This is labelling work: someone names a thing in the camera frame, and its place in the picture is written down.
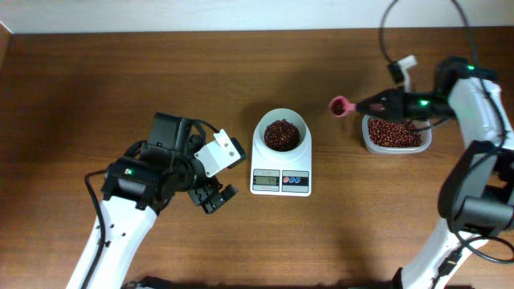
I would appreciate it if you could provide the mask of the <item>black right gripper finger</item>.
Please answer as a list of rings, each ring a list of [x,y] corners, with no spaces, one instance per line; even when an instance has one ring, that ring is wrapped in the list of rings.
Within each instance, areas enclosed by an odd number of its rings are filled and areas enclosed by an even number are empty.
[[[357,108],[398,108],[402,104],[404,91],[397,88],[386,89],[357,104]]]
[[[373,110],[371,108],[358,108],[357,111],[361,114],[389,122],[399,122],[403,120],[402,112],[391,109]]]

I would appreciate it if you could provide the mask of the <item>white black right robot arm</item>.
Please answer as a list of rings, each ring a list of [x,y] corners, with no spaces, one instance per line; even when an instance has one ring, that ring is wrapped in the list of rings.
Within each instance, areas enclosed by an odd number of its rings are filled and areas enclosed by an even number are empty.
[[[473,254],[513,262],[479,251],[513,228],[513,131],[494,71],[449,57],[436,67],[432,91],[412,92],[408,71],[415,64],[413,56],[390,63],[397,86],[362,100],[357,111],[392,121],[455,119],[459,125],[465,151],[440,190],[438,224],[419,255],[386,285],[444,288]]]

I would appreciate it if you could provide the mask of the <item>pink plastic measuring scoop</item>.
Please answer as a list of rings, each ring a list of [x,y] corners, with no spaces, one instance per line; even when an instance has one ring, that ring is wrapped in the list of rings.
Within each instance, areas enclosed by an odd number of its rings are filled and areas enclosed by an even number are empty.
[[[356,104],[351,103],[343,96],[334,97],[328,105],[328,110],[336,118],[345,117],[356,111]]]

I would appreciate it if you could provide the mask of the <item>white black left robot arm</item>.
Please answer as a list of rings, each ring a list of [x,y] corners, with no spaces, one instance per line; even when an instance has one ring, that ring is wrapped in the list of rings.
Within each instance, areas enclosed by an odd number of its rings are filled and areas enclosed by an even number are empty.
[[[216,175],[244,161],[246,153],[223,129],[207,141],[209,126],[158,112],[148,139],[97,171],[104,179],[101,197],[92,188],[93,175],[85,176],[96,220],[68,287],[120,288],[138,247],[176,193],[187,193],[206,214],[236,195],[238,190]]]

